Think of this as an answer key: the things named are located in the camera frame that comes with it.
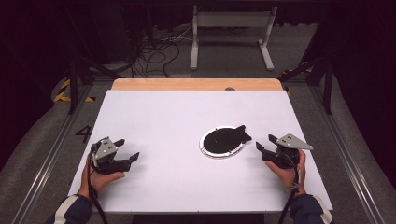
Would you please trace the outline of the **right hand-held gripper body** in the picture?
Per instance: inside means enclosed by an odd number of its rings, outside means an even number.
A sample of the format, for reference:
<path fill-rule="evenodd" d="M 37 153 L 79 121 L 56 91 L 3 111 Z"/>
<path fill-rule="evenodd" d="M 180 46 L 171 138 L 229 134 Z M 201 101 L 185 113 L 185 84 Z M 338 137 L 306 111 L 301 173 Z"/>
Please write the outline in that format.
<path fill-rule="evenodd" d="M 272 152 L 265 149 L 264 157 L 266 161 L 273 162 L 281 169 L 290 169 L 299 164 L 300 149 L 314 149 L 311 145 L 291 133 L 277 139 L 276 151 Z"/>

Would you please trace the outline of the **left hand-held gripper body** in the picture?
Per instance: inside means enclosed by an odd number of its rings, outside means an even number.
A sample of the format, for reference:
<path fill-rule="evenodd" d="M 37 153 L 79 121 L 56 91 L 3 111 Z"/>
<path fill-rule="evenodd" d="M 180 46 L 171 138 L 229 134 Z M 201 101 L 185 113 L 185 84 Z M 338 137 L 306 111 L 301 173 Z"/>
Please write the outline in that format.
<path fill-rule="evenodd" d="M 128 172 L 131 167 L 129 159 L 115 160 L 118 149 L 119 148 L 114 145 L 114 142 L 109 137 L 105 137 L 97 143 L 92 144 L 92 168 L 102 175 L 110 175 L 116 172 Z"/>

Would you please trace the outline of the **person's right hand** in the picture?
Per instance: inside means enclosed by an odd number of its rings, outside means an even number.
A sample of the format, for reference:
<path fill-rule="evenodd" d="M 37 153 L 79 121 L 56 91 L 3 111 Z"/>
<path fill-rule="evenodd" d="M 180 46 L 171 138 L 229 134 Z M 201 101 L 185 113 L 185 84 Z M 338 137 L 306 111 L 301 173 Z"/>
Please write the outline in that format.
<path fill-rule="evenodd" d="M 301 195 L 301 194 L 306 194 L 305 187 L 304 187 L 304 182 L 305 182 L 305 153 L 300 149 L 299 150 L 299 155 L 300 155 L 300 162 L 298 164 L 297 170 L 294 169 L 281 169 L 278 166 L 276 166 L 273 162 L 271 161 L 266 161 L 265 164 L 267 167 L 275 173 L 282 185 L 284 186 L 286 192 L 291 192 L 292 188 L 294 187 L 294 184 L 296 183 L 295 181 L 295 176 L 299 175 L 299 188 L 298 191 L 295 193 L 295 196 Z"/>

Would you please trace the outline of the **person's left hand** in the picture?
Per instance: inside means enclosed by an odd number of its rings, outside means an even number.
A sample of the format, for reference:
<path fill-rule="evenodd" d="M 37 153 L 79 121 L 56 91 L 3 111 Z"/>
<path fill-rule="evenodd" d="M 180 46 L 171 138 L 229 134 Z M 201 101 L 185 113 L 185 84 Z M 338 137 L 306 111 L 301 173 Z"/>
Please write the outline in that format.
<path fill-rule="evenodd" d="M 85 167 L 81 174 L 81 182 L 78 189 L 78 195 L 82 195 L 88 198 L 89 185 L 92 185 L 96 192 L 100 194 L 104 191 L 108 184 L 124 177 L 125 174 L 122 172 L 116 172 L 110 175 L 98 174 L 91 168 L 89 160 L 86 160 Z"/>

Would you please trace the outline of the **white board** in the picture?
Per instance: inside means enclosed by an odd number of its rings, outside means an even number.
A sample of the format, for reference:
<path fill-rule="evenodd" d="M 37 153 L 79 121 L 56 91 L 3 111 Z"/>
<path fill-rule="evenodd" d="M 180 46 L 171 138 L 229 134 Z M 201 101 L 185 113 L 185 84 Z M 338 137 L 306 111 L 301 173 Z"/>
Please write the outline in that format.
<path fill-rule="evenodd" d="M 252 139 L 235 155 L 201 152 L 207 131 L 240 125 Z M 116 157 L 139 158 L 99 202 L 108 213 L 280 211 L 288 195 L 256 146 L 287 133 L 304 135 L 284 91 L 108 91 L 90 141 L 122 139 Z"/>

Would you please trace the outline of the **yellow black floor tape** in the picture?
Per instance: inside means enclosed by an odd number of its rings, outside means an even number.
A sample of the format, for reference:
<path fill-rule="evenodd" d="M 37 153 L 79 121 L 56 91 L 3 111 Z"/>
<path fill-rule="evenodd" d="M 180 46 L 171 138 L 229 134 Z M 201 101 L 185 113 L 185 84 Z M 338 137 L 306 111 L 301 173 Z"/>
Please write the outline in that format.
<path fill-rule="evenodd" d="M 70 78 L 67 78 L 66 80 L 64 80 L 60 89 L 56 93 L 56 95 L 53 99 L 53 102 L 72 102 L 72 97 L 65 95 L 66 90 L 70 89 L 70 88 L 71 88 L 71 81 L 70 81 Z M 85 102 L 95 102 L 96 97 L 87 96 L 84 101 Z"/>

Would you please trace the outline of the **black metal stand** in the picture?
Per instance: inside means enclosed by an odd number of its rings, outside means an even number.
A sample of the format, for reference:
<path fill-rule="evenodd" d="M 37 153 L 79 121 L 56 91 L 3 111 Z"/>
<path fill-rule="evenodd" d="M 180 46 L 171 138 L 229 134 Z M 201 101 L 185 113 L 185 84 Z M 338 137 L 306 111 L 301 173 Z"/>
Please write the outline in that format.
<path fill-rule="evenodd" d="M 324 90 L 322 103 L 325 111 L 330 115 L 331 111 L 331 98 L 332 98 L 332 77 L 333 77 L 333 64 L 329 57 L 320 57 L 312 61 L 302 63 L 297 68 L 292 69 L 285 75 L 278 78 L 280 82 L 287 81 L 302 72 L 311 68 L 311 72 L 305 82 L 309 86 L 317 86 L 321 80 L 324 80 Z"/>
<path fill-rule="evenodd" d="M 113 79 L 120 78 L 120 75 L 105 68 L 104 66 L 82 56 L 76 49 L 70 49 L 69 55 L 69 75 L 70 89 L 71 89 L 71 105 L 69 113 L 73 114 L 78 107 L 80 100 L 78 99 L 78 78 L 81 79 L 84 85 L 91 85 L 94 78 L 90 72 L 90 67 L 98 70 L 100 73 L 112 77 Z"/>

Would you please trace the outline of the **aluminium floor rail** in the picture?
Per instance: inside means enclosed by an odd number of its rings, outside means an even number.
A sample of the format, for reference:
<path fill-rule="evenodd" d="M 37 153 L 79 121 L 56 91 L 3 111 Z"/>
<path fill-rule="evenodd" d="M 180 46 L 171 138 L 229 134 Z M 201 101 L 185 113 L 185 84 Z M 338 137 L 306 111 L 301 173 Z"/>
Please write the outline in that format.
<path fill-rule="evenodd" d="M 66 136 L 70 132 L 70 129 L 91 89 L 91 85 L 83 85 L 81 87 L 81 91 L 78 94 L 77 100 L 75 101 L 77 104 L 75 109 L 65 117 L 60 131 L 56 135 L 56 138 L 51 145 L 46 159 L 44 159 L 40 169 L 38 170 L 38 173 L 35 175 L 35 179 L 26 196 L 24 197 L 18 212 L 12 219 L 11 224 L 25 224 L 27 218 L 31 215 L 33 208 L 50 177 L 53 167 L 59 158 Z"/>
<path fill-rule="evenodd" d="M 315 102 L 319 107 L 319 111 L 327 126 L 329 127 L 330 132 L 332 133 L 332 137 L 336 144 L 337 153 L 344 164 L 351 184 L 356 191 L 371 224 L 387 224 L 381 212 L 379 211 L 377 204 L 375 203 L 375 199 L 369 190 L 360 167 L 349 153 L 346 142 L 344 141 L 335 120 L 333 119 L 332 115 L 327 112 L 325 106 L 323 105 L 324 98 L 322 97 L 319 88 L 310 87 L 309 90 L 315 99 Z"/>

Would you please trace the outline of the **white metal desk frame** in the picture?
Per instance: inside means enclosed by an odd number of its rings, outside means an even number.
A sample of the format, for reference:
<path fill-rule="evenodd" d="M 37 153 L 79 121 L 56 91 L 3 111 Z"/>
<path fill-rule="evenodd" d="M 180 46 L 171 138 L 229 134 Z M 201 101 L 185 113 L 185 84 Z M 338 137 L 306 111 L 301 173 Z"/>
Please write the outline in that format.
<path fill-rule="evenodd" d="M 262 53 L 266 69 L 273 71 L 274 64 L 272 62 L 267 45 L 273 25 L 275 23 L 277 7 L 271 7 L 266 11 L 200 11 L 198 6 L 193 7 L 192 12 L 192 44 L 191 44 L 191 61 L 190 70 L 198 68 L 199 55 L 199 27 L 243 27 L 243 28 L 262 28 L 264 36 L 258 40 L 258 44 Z"/>

